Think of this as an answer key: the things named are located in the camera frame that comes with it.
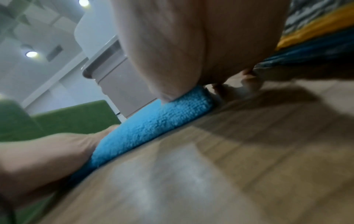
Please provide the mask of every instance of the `hand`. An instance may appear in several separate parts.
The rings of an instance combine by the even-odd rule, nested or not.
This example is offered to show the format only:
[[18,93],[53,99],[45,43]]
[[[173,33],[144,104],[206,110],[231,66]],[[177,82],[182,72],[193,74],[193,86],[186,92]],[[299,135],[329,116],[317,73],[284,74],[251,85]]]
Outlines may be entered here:
[[151,91],[172,101],[269,56],[290,0],[111,0],[123,49]]
[[55,192],[115,128],[117,125],[89,135],[55,134],[0,143],[0,193],[20,206]]

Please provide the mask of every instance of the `air vent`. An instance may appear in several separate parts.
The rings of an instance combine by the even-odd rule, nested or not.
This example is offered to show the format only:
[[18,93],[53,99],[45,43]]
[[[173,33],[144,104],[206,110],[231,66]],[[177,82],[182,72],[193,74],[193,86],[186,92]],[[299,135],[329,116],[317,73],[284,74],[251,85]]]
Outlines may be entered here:
[[47,55],[47,61],[51,62],[55,57],[57,57],[60,52],[63,51],[62,46],[58,45],[56,46],[51,52],[49,52],[49,54]]

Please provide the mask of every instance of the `yellow stripe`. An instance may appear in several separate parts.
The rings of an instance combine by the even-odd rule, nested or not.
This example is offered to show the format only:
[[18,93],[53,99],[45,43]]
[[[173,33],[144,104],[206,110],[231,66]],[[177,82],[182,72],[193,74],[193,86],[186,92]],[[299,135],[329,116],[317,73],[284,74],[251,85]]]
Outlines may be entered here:
[[315,37],[333,33],[354,25],[354,3],[350,3],[319,19],[313,20],[302,29],[282,36],[276,50],[305,42]]

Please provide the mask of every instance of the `ceiling light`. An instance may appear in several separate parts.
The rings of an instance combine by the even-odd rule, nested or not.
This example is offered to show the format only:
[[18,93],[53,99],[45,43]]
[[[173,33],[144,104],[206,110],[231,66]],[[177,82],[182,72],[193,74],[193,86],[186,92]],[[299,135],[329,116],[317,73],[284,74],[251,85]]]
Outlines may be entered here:
[[79,4],[82,7],[87,7],[90,4],[90,2],[89,2],[89,0],[79,0]]
[[35,58],[35,57],[38,56],[38,53],[35,52],[35,51],[28,51],[28,52],[26,53],[26,56],[29,57],[29,58]]

